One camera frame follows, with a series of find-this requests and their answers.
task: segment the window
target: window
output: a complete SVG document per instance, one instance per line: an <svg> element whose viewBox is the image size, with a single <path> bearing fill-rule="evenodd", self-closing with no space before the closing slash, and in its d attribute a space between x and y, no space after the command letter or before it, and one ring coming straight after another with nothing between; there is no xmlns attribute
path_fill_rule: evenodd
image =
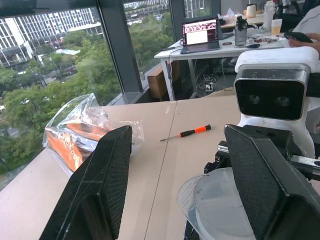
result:
<svg viewBox="0 0 320 240"><path fill-rule="evenodd" d="M14 39L13 42L10 38L4 38L4 43L0 41L4 52L0 61L6 67L0 67L0 106L5 106L0 108L0 190L43 150L44 127L61 106L89 93L94 93L104 106L121 93L103 34L93 31L89 35L79 30L70 31L62 38L61 34L49 32L51 27L40 24L40 18L22 18L33 19L39 30L33 24L30 28L49 34L50 38L26 32L25 39L33 40L26 42L30 47L22 46L23 54L19 47L6 49L9 46L4 43L16 45ZM64 21L55 31L59 32L63 26ZM29 56L41 56L41 62Z"/></svg>
<svg viewBox="0 0 320 240"><path fill-rule="evenodd" d="M130 1L124 1L124 11L129 27L130 37L135 53L136 63L140 73L148 74L160 61L154 56L162 49L174 43L173 24L170 14L169 1L154 0L153 4L140 4L133 9L128 7ZM159 14L158 7L163 7L163 14ZM145 87L148 81L141 81Z"/></svg>
<svg viewBox="0 0 320 240"><path fill-rule="evenodd" d="M184 0L185 18L211 15L211 0Z"/></svg>

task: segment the bottle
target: bottle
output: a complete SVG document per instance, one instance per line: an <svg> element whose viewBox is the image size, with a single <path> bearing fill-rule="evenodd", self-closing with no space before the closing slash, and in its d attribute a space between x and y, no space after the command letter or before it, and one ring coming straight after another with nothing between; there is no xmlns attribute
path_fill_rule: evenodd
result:
<svg viewBox="0 0 320 240"><path fill-rule="evenodd" d="M271 22L274 19L275 6L273 1L267 1L264 5L263 27L266 32L271 31Z"/></svg>
<svg viewBox="0 0 320 240"><path fill-rule="evenodd" d="M247 44L247 28L247 21L242 16L238 16L234 29L234 45L237 47L243 47Z"/></svg>

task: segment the white cup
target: white cup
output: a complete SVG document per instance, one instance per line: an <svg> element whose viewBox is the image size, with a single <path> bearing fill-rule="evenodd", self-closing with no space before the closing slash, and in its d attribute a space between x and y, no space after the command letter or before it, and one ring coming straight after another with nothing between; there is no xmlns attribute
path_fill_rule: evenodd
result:
<svg viewBox="0 0 320 240"><path fill-rule="evenodd" d="M275 19L271 22L271 35L279 35L282 26L282 19Z"/></svg>

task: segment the plastic bag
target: plastic bag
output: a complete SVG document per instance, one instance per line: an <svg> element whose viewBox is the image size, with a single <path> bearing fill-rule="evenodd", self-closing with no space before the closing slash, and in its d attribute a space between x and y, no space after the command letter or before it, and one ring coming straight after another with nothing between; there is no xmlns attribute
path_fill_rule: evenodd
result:
<svg viewBox="0 0 320 240"><path fill-rule="evenodd" d="M42 145L71 176L96 149L105 134L125 125L132 126L134 152L145 140L142 121L109 120L107 112L91 93L74 98L56 113L45 126Z"/></svg>

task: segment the wooden box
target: wooden box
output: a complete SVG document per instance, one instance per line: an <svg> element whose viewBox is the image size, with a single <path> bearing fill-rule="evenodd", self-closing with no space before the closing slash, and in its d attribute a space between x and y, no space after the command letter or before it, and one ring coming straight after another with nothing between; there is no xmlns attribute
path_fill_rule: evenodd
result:
<svg viewBox="0 0 320 240"><path fill-rule="evenodd" d="M172 67L172 82L175 82L180 77L179 61L173 61ZM148 75L148 83L150 93L153 98L161 99L167 92L167 85L162 66L158 66L153 72Z"/></svg>

